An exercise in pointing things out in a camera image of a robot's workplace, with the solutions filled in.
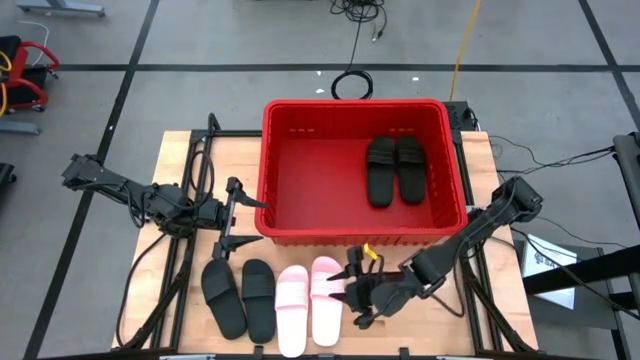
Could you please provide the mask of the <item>pink slide sandal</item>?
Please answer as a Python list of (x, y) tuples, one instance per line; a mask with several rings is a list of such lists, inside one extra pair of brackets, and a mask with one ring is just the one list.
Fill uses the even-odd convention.
[(309, 274), (301, 265), (284, 269), (276, 282), (275, 312), (278, 347), (282, 356), (296, 358), (306, 348)]
[(344, 280), (330, 280), (342, 271), (333, 258), (320, 256), (311, 267), (310, 300), (313, 341), (323, 347), (334, 346), (340, 337), (343, 303), (331, 294), (344, 291)]

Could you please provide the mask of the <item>black power strip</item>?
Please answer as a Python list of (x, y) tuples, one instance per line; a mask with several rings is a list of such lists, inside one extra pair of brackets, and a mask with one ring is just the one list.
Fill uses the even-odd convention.
[(452, 131), (478, 131), (478, 119), (467, 101), (444, 102)]

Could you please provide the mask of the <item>red plastic bin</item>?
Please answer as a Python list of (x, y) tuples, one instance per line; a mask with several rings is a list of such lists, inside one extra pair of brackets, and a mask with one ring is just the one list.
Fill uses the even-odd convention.
[[(426, 157), (424, 200), (392, 175), (385, 208), (367, 199), (366, 152), (413, 137)], [(264, 109), (256, 229), (278, 245), (422, 245), (468, 223), (446, 107), (434, 99), (274, 100)]]

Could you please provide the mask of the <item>grey metal table foot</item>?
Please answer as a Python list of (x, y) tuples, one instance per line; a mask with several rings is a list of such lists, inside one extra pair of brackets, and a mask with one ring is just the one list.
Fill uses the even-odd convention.
[(39, 136), (41, 130), (33, 123), (0, 120), (0, 133)]
[(78, 2), (76, 0), (16, 0), (16, 6), (24, 13), (45, 14), (82, 14), (104, 18), (103, 6)]

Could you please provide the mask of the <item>white printed box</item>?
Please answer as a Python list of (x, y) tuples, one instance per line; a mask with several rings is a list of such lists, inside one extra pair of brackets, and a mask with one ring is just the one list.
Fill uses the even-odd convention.
[(575, 307), (575, 284), (571, 283), (566, 288), (551, 288), (556, 285), (558, 275), (565, 275), (562, 267), (574, 265), (579, 262), (579, 256), (569, 248), (561, 247), (542, 238), (527, 234), (523, 241), (520, 256), (520, 268), (523, 278), (551, 272), (551, 276), (543, 276), (541, 280), (534, 282), (534, 289), (544, 289), (544, 292), (535, 293), (535, 296), (567, 310)]

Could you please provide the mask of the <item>red roller cart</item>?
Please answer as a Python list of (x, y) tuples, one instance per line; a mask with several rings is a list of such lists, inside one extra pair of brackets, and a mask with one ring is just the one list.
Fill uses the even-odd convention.
[[(40, 50), (50, 62), (29, 65), (29, 49)], [(16, 35), (0, 36), (0, 117), (16, 110), (44, 112), (49, 96), (45, 82), (58, 76), (58, 58), (43, 44), (23, 41)]]

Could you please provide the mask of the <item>black metal beam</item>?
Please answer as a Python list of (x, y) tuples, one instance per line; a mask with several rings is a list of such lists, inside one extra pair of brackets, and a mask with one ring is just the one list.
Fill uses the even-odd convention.
[[(614, 253), (591, 258), (574, 265), (563, 267), (565, 275), (558, 275), (556, 285), (551, 288), (566, 288), (571, 283), (582, 286), (597, 281), (611, 280), (634, 273), (640, 274), (640, 245), (618, 250)], [(535, 277), (523, 279), (525, 290), (528, 294), (544, 292), (544, 289), (535, 290), (534, 282), (541, 280), (543, 276), (551, 276), (546, 272)]]

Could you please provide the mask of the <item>black aluminium frame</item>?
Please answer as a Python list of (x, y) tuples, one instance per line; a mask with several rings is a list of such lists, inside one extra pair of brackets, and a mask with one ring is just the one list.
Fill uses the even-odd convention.
[[(221, 127), (216, 116), (209, 114), (207, 128), (193, 135), (190, 139), (187, 151), (187, 164), (183, 173), (183, 182), (179, 187), (184, 194), (187, 194), (190, 189), (195, 191), (195, 199), (192, 201), (202, 199), (206, 193), (210, 193), (213, 197), (215, 169), (210, 152), (212, 150), (213, 139), (220, 131)], [(176, 318), (171, 331), (169, 347), (173, 350), (178, 347), (192, 272), (196, 237), (200, 230), (188, 238), (173, 238), (160, 232), (160, 236), (134, 260), (132, 267), (137, 268), (141, 260), (143, 260), (160, 241), (165, 238), (170, 240), (167, 264), (164, 270), (158, 303), (151, 311), (147, 320), (145, 320), (130, 340), (124, 341), (120, 332), (115, 333), (117, 348), (119, 350), (140, 349), (146, 342), (151, 343), (151, 348), (158, 347), (164, 326), (165, 313), (171, 304), (175, 306)]]
[[(489, 136), (485, 132), (455, 131), (454, 148), (467, 204), (484, 208), (500, 185)], [(482, 303), (489, 299), (505, 321), (529, 347), (538, 347), (511, 228), (498, 228), (482, 246), (460, 259), (457, 275), (464, 289), (464, 304), (473, 348), (511, 352), (498, 321)]]

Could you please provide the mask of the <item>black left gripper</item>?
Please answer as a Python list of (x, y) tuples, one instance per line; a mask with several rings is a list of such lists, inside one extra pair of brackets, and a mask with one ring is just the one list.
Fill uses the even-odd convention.
[(231, 235), (231, 228), (234, 226), (236, 203), (253, 208), (267, 208), (268, 205), (251, 198), (244, 190), (240, 190), (240, 180), (237, 177), (228, 178), (226, 192), (225, 203), (209, 198), (196, 212), (197, 228), (219, 232), (212, 254), (214, 258), (229, 258), (230, 253), (239, 247), (263, 239), (259, 235)]

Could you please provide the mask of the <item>black slide sandal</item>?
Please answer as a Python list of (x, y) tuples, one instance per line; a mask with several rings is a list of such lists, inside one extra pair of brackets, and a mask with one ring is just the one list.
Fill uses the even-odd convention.
[(206, 264), (201, 274), (201, 288), (222, 336), (227, 340), (241, 337), (247, 330), (247, 320), (226, 260), (213, 259)]
[(415, 137), (401, 137), (396, 142), (396, 161), (402, 200), (420, 204), (426, 193), (427, 162), (423, 146)]
[(393, 200), (394, 150), (389, 137), (377, 137), (367, 147), (367, 198), (374, 208), (386, 208)]
[(259, 259), (243, 266), (241, 298), (245, 305), (249, 338), (255, 344), (270, 342), (276, 332), (275, 277)]

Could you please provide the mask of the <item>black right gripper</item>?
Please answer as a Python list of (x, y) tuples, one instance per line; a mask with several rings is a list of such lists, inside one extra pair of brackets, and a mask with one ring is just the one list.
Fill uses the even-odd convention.
[(354, 324), (368, 329), (383, 316), (391, 317), (413, 297), (423, 292), (425, 283), (406, 265), (399, 272), (384, 272), (384, 259), (379, 256), (370, 263), (368, 271), (362, 268), (364, 248), (355, 246), (347, 250), (345, 270), (327, 278), (328, 281), (355, 280), (345, 286), (345, 293), (331, 293), (330, 297), (344, 302), (352, 312), (358, 313)]

